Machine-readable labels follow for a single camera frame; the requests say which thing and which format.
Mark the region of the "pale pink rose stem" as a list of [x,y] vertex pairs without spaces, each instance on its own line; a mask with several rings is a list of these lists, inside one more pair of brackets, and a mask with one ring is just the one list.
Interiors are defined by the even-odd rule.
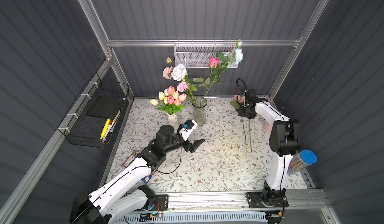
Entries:
[[249,128],[249,142],[250,142],[250,152],[252,153],[253,152],[253,147],[252,147],[252,120],[251,119],[248,119],[249,121],[249,124],[248,124],[248,128]]

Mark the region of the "large pink rose stem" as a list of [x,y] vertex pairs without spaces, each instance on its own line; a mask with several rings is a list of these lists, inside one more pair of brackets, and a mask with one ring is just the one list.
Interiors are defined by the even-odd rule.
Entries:
[[241,123],[242,123],[242,127],[243,127],[244,138],[245,138],[245,150],[247,153],[248,152],[247,134],[246,134],[246,130],[245,130],[244,119],[243,119],[242,115],[240,114],[240,108],[245,105],[245,102],[246,102],[245,96],[235,94],[234,95],[234,101],[230,101],[230,105],[235,108],[235,110],[238,112],[238,115],[241,117]]

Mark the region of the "pink carnation stem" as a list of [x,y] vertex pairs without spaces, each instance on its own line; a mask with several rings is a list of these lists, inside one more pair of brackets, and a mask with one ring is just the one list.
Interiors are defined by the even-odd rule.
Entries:
[[182,81],[177,85],[177,91],[185,94],[186,99],[189,100],[192,104],[197,104],[197,99],[193,94],[193,92],[197,91],[196,85],[191,84],[189,81]]

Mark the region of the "hot pink rose stem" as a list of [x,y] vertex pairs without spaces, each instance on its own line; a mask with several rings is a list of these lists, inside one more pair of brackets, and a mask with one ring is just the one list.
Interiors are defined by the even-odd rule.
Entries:
[[210,58],[209,62],[209,69],[210,69],[210,75],[207,78],[193,78],[192,81],[194,83],[197,83],[198,87],[206,87],[206,93],[205,96],[207,97],[210,90],[212,89],[212,86],[215,83],[218,83],[221,81],[221,75],[228,70],[229,66],[229,58],[227,56],[219,56],[219,57],[213,57]]

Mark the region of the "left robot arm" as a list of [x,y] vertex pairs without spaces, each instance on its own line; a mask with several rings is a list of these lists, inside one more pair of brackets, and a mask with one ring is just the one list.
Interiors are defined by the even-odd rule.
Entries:
[[112,224],[136,210],[149,210],[155,203],[155,192],[139,183],[157,171],[174,150],[195,152],[204,139],[190,142],[189,136],[198,127],[187,120],[178,129],[162,126],[156,136],[133,159],[128,167],[101,188],[86,195],[79,194],[73,201],[71,224]]

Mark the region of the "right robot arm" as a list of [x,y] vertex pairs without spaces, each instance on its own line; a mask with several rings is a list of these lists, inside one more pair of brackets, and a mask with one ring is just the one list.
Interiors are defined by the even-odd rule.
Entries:
[[239,97],[236,97],[239,115],[253,119],[258,114],[272,126],[269,145],[274,154],[270,172],[262,190],[261,202],[266,207],[274,207],[279,204],[285,207],[285,180],[289,164],[300,147],[300,124],[298,120],[281,114],[267,99],[259,98],[255,90],[246,89],[244,94],[245,100],[242,103]]

